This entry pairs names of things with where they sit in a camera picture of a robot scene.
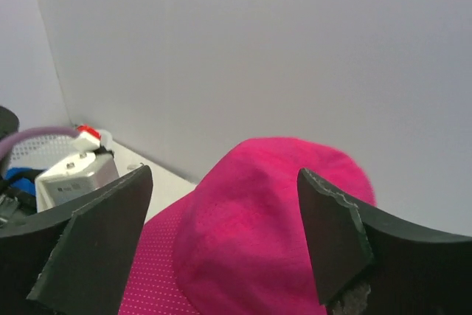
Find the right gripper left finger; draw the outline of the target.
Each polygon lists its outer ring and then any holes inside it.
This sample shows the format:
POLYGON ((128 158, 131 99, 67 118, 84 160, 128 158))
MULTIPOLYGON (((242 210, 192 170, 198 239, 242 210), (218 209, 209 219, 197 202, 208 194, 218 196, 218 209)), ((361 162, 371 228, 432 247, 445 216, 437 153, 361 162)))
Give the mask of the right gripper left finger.
POLYGON ((1 228, 2 314, 117 314, 153 191, 143 165, 1 228))

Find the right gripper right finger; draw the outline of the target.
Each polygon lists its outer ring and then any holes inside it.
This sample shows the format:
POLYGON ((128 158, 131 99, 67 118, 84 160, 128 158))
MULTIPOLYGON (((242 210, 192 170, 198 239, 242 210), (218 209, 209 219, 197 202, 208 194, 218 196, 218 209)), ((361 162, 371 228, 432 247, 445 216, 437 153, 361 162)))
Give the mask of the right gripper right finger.
POLYGON ((299 208, 329 314, 469 314, 471 238, 384 212, 308 169, 299 208))

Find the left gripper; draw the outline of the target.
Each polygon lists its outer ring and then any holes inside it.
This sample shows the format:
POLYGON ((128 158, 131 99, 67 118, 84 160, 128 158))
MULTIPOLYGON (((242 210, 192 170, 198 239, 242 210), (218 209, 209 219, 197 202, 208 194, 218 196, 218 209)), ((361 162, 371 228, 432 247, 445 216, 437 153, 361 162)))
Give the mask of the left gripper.
POLYGON ((38 212, 36 197, 1 180, 1 227, 38 212))

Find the pink cap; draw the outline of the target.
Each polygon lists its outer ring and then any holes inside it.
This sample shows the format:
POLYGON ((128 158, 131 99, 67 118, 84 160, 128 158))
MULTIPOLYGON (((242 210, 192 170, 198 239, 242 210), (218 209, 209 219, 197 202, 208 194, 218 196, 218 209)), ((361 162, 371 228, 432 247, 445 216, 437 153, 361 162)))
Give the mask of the pink cap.
POLYGON ((302 168, 375 203, 366 173, 340 150, 248 139, 145 224, 119 312, 323 314, 299 210, 302 168))

